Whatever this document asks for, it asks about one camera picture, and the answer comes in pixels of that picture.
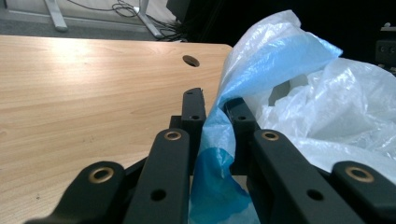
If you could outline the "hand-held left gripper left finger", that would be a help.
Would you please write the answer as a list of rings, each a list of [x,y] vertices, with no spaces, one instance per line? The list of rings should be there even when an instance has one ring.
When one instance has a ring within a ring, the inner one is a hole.
[[[205,98],[202,89],[194,88],[185,91],[181,114],[170,118],[169,127],[182,129],[190,136],[189,173],[191,175],[194,171],[205,120]]]

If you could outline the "black metal bracket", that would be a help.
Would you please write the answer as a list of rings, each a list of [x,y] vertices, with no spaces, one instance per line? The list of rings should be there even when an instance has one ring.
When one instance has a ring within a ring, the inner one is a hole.
[[[396,77],[396,24],[386,22],[375,42],[375,61]]]

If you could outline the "white desk frame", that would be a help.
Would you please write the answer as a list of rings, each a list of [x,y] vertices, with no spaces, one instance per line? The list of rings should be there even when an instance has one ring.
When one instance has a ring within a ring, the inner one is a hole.
[[[53,21],[54,27],[59,32],[66,32],[68,27],[64,21],[64,17],[57,3],[57,0],[44,0],[49,15]],[[151,32],[151,34],[157,38],[163,38],[163,34],[156,28],[153,21],[149,18],[147,14],[147,8],[149,5],[149,0],[139,0],[138,6],[134,7],[124,0],[117,0],[117,2],[111,7],[110,11],[114,11],[116,14],[122,17],[137,17],[146,28]]]

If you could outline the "white and blue plastic bag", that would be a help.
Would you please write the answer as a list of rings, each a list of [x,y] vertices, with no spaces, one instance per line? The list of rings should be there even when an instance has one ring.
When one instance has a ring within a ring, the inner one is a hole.
[[[263,129],[285,134],[315,166],[364,163],[396,184],[396,77],[341,56],[291,10],[252,25],[223,66],[194,167],[189,224],[259,224],[230,166],[236,142],[225,103],[243,98]]]

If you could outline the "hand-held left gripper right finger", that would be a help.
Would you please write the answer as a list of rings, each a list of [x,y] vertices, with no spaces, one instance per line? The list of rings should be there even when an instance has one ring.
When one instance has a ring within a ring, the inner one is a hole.
[[[246,175],[250,164],[253,133],[259,126],[243,98],[235,98],[227,102],[224,105],[224,112],[233,126],[236,143],[231,173]]]

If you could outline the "black curtain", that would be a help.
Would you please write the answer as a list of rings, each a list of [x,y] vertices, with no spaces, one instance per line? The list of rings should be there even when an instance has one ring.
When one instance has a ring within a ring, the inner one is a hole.
[[[190,42],[233,46],[257,21],[292,10],[302,28],[364,62],[375,59],[385,23],[396,25],[396,0],[167,0]]]

